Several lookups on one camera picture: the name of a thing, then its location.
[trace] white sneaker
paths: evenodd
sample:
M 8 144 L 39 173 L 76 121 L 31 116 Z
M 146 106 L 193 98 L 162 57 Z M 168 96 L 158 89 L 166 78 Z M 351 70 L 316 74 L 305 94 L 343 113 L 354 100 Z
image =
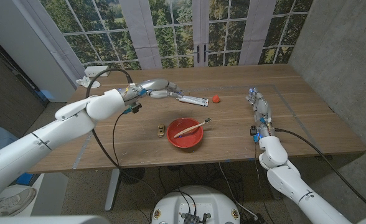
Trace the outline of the white sneaker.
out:
M 15 196 L 0 200 L 0 216 L 14 216 L 23 211 L 35 198 L 35 189 L 29 188 Z

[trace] wooden table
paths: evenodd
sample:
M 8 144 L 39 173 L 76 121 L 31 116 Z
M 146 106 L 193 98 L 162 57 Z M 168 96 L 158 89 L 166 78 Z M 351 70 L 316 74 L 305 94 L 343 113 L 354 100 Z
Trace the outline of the wooden table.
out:
M 116 127 L 115 148 L 120 166 L 124 168 L 252 160 L 255 147 L 250 126 L 255 122 L 245 96 L 254 86 L 272 107 L 274 127 L 298 133 L 326 154 L 365 151 L 360 139 L 289 65 L 135 70 L 129 74 L 136 83 L 165 78 L 179 85 L 186 95 L 209 98 L 210 103 L 206 108 L 179 103 L 173 98 L 141 98 L 140 112 L 123 115 Z M 98 81 L 101 87 L 93 89 L 93 95 L 127 86 L 126 78 L 118 72 Z M 84 99 L 85 92 L 86 88 L 78 88 L 69 103 Z M 221 99 L 219 104 L 211 102 L 216 94 Z M 96 126 L 99 138 L 112 157 L 112 130 L 117 116 L 99 121 Z M 204 138 L 198 146 L 182 150 L 169 143 L 166 136 L 157 137 L 158 124 L 167 126 L 177 118 L 194 118 L 200 122 L 211 118 L 212 122 L 204 126 Z M 30 172 L 114 169 L 90 136 L 87 134 L 59 147 Z M 290 134 L 277 133 L 277 137 L 291 157 L 317 154 Z

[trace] red bowl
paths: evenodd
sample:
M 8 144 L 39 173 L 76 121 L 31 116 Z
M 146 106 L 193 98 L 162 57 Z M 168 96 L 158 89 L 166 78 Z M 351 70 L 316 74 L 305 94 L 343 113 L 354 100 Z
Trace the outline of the red bowl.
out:
M 204 135 L 204 130 L 202 129 L 202 126 L 196 128 L 191 133 L 183 134 L 182 136 L 179 136 L 177 138 L 174 138 L 174 136 L 175 134 L 185 130 L 186 128 L 197 124 L 199 124 L 199 122 L 192 118 L 176 119 L 172 121 L 172 123 L 168 126 L 168 129 L 166 130 L 166 137 L 168 138 L 169 142 L 171 142 L 176 147 L 184 149 L 193 147 L 201 141 L 202 136 Z

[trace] robotic hand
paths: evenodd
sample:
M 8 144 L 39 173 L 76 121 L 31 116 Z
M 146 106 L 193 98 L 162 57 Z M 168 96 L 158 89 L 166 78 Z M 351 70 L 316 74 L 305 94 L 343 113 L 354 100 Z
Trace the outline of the robotic hand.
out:
M 260 136 L 274 136 L 275 131 L 271 126 L 271 108 L 263 95 L 256 88 L 250 88 L 248 96 L 245 98 L 250 102 L 252 109 L 255 112 L 253 118 L 258 125 Z
M 0 193 L 51 151 L 90 132 L 95 121 L 122 111 L 137 113 L 141 107 L 137 100 L 146 95 L 156 99 L 181 98 L 182 91 L 165 79 L 154 79 L 138 85 L 131 83 L 125 89 L 109 90 L 59 109 L 55 121 L 0 149 Z
M 275 136 L 271 108 L 263 95 L 254 88 L 250 89 L 246 99 L 255 112 L 257 133 L 251 134 L 256 135 L 254 140 L 259 141 L 259 147 L 264 151 L 259 155 L 259 163 L 268 171 L 270 185 L 295 202 L 313 223 L 350 223 L 302 180 L 298 169 L 288 160 L 285 148 Z

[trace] window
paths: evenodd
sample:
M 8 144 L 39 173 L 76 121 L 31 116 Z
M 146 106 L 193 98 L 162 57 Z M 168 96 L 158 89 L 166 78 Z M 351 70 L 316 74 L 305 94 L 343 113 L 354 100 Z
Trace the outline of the window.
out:
M 194 67 L 191 0 L 149 0 L 163 68 Z
M 246 0 L 210 0 L 208 66 L 238 65 L 249 5 Z
M 277 0 L 259 64 L 288 63 L 313 0 Z
M 119 0 L 40 0 L 84 67 L 141 69 Z

